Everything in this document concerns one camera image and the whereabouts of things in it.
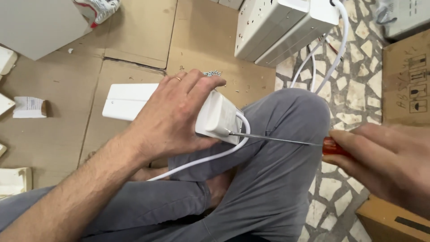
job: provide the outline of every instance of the leg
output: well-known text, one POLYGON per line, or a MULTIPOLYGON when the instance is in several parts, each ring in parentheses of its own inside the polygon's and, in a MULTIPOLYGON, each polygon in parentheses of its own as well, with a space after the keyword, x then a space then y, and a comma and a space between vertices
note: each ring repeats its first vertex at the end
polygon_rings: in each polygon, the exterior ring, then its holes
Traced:
MULTIPOLYGON (((300 89, 283 89, 244 108, 251 133, 322 143, 329 129, 323 99, 300 89)), ((180 165, 219 153, 227 145, 171 159, 180 165)), ((205 180, 238 164, 240 169, 221 204, 208 217, 177 233, 199 229, 202 241, 225 241, 252 231, 270 241, 297 241, 308 211, 307 191, 321 159, 321 148, 249 140, 229 156, 184 170, 176 179, 205 180)))
MULTIPOLYGON (((32 190, 0 201, 0 232, 53 187, 32 190)), ((85 230, 83 237, 154 225, 202 214, 210 205, 206 183, 128 182, 85 230)))

